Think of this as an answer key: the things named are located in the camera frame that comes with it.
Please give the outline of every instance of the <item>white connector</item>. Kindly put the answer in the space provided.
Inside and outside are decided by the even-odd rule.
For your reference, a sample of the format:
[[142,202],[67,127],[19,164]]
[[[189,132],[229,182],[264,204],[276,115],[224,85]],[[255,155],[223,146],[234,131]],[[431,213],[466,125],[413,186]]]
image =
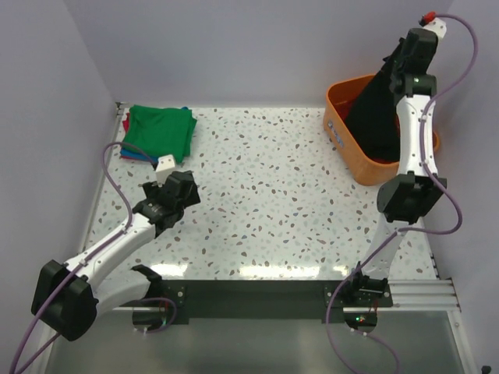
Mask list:
[[171,154],[157,159],[156,180],[159,185],[166,182],[166,178],[175,170],[175,166],[175,158]]

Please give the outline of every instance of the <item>orange plastic bin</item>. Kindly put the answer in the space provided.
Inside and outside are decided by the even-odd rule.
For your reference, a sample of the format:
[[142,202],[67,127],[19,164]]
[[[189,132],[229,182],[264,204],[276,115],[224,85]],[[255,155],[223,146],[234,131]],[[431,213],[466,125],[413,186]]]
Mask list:
[[[373,77],[371,74],[335,83],[329,87],[326,96],[324,129],[352,172],[353,178],[360,185],[386,182],[393,178],[398,170],[398,162],[381,163],[368,158],[343,122],[353,101]],[[434,131],[434,151],[439,147],[440,139]]]

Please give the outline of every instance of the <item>white wall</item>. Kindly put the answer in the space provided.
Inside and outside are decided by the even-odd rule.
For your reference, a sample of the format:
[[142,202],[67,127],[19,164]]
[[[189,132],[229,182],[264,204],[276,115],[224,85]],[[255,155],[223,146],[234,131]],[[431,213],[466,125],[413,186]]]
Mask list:
[[[449,10],[476,29],[480,54],[469,78],[437,104],[436,127],[442,148],[439,172],[461,203],[462,229],[430,237],[443,277],[453,277],[465,328],[478,364],[499,371],[499,28],[497,0],[455,0]],[[448,35],[438,49],[433,71],[447,86],[469,61],[471,39],[449,21]],[[449,228],[455,212],[442,199],[426,219],[430,228]]]
[[0,48],[0,372],[8,372],[40,268],[77,250],[114,103],[60,0],[2,0]]
[[65,0],[117,101],[323,105],[451,0]]

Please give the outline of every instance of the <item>speckled table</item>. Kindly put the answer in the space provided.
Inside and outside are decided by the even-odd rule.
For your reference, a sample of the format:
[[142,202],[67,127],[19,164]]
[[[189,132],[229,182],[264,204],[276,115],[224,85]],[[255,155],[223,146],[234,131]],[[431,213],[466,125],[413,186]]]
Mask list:
[[[322,108],[195,108],[192,170],[201,204],[114,270],[152,266],[185,279],[342,279],[377,226],[377,187],[356,184],[322,129]],[[122,127],[117,136],[124,136]],[[115,148],[111,173],[132,205],[152,169]],[[87,247],[126,217],[107,181]],[[397,280],[435,279],[425,235],[407,234],[391,269]]]

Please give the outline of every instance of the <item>green cloth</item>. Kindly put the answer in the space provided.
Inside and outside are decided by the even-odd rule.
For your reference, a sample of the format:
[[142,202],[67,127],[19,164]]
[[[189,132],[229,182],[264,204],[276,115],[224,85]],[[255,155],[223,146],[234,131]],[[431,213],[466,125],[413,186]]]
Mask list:
[[[196,122],[191,110],[134,105],[130,108],[129,129],[123,142],[138,146],[154,157],[172,154],[180,163],[184,156],[190,155]],[[132,147],[123,147],[136,152]]]

